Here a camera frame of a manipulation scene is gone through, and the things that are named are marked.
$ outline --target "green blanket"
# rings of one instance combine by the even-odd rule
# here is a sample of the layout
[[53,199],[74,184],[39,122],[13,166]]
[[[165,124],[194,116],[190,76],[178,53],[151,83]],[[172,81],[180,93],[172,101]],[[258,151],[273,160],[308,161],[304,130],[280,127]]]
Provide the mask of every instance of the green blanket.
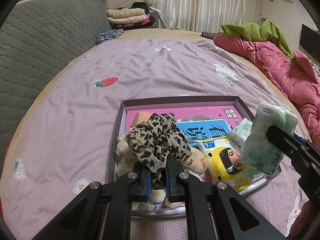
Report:
[[271,41],[287,57],[293,59],[293,51],[289,47],[280,28],[270,20],[266,20],[262,26],[256,23],[246,23],[243,25],[222,24],[222,30],[228,37],[241,36],[247,41]]

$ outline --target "leopard print scrunchie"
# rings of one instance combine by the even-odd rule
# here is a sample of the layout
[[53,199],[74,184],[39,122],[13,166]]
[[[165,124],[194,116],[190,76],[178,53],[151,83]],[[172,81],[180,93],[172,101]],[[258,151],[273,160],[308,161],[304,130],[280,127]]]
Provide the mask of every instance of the leopard print scrunchie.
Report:
[[191,156],[183,133],[175,124],[173,114],[153,114],[127,134],[131,153],[151,172],[153,188],[161,188],[161,172],[171,153],[174,160],[185,161]]

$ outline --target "stack of blankets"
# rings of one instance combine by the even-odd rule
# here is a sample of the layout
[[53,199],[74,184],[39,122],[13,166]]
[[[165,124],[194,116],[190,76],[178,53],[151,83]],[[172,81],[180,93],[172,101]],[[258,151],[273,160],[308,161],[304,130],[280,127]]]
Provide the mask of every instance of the stack of blankets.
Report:
[[148,13],[149,10],[145,12],[145,9],[142,8],[107,10],[108,20],[112,29],[123,29],[125,31],[141,28],[156,28],[156,19]]

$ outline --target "curtain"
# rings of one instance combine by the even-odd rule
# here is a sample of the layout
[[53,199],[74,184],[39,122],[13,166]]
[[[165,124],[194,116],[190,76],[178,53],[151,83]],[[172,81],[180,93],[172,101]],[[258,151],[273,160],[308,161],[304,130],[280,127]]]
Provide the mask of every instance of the curtain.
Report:
[[195,32],[220,32],[223,23],[242,24],[245,0],[146,0],[158,11],[162,27]]

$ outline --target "screw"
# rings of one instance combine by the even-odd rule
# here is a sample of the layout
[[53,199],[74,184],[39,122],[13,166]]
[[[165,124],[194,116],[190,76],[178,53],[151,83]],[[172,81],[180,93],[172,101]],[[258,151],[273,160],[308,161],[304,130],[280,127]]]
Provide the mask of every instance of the screw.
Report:
[[219,189],[226,189],[227,188],[227,184],[225,182],[223,182],[223,181],[220,181],[220,182],[217,183],[217,187]]
[[138,174],[135,173],[135,172],[129,172],[128,173],[128,178],[129,179],[135,179],[137,176],[138,176]]
[[91,182],[89,186],[92,189],[97,189],[100,186],[100,183],[97,181],[94,181],[94,182]]
[[187,179],[187,178],[189,178],[189,173],[187,173],[187,172],[180,172],[180,173],[179,173],[179,177],[182,178],[182,179]]

